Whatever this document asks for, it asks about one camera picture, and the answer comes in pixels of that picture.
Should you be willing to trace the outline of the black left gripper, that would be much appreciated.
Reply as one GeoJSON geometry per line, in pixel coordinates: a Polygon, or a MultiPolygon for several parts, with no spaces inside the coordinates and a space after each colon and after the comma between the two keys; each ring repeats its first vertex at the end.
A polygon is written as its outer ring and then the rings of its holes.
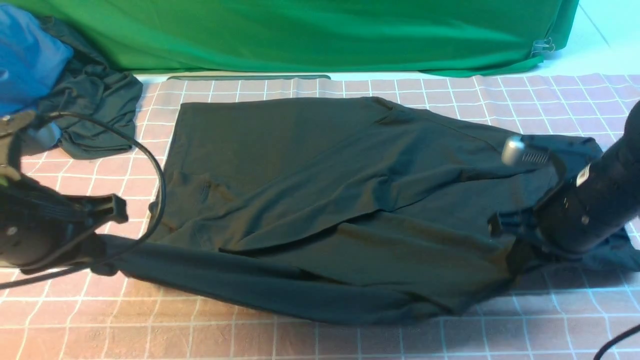
{"type": "Polygon", "coordinates": [[[105,255],[97,230],[107,223],[129,221],[127,203],[117,194],[99,196],[61,194],[38,202],[35,213],[38,241],[27,242],[30,259],[20,265],[25,275],[78,265],[105,255]]]}

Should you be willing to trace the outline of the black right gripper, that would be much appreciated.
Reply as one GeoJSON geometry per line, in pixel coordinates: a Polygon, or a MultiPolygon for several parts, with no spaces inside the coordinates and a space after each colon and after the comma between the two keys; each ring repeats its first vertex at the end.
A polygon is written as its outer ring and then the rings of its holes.
{"type": "Polygon", "coordinates": [[[487,219],[487,227],[493,238],[505,235],[514,236],[515,242],[512,249],[517,246],[528,249],[537,259],[544,261],[574,261],[576,259],[574,253],[560,248],[542,235],[532,207],[496,212],[487,219]]]}

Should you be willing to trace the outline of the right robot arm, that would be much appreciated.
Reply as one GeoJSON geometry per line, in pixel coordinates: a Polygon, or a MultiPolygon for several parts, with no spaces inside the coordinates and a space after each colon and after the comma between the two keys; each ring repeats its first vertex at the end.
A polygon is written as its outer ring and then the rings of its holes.
{"type": "Polygon", "coordinates": [[[553,166],[558,183],[535,205],[496,212],[487,219],[492,237],[514,235],[544,253],[578,259],[639,215],[639,105],[631,109],[622,137],[578,172],[569,157],[578,146],[552,145],[539,135],[507,139],[506,166],[553,166]]]}

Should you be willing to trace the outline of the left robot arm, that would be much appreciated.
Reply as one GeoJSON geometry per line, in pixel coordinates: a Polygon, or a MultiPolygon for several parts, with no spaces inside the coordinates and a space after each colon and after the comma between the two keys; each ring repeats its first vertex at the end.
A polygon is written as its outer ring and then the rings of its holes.
{"type": "Polygon", "coordinates": [[[25,275],[102,258],[98,228],[129,219],[116,194],[61,194],[26,177],[2,177],[0,193],[1,262],[25,275]]]}

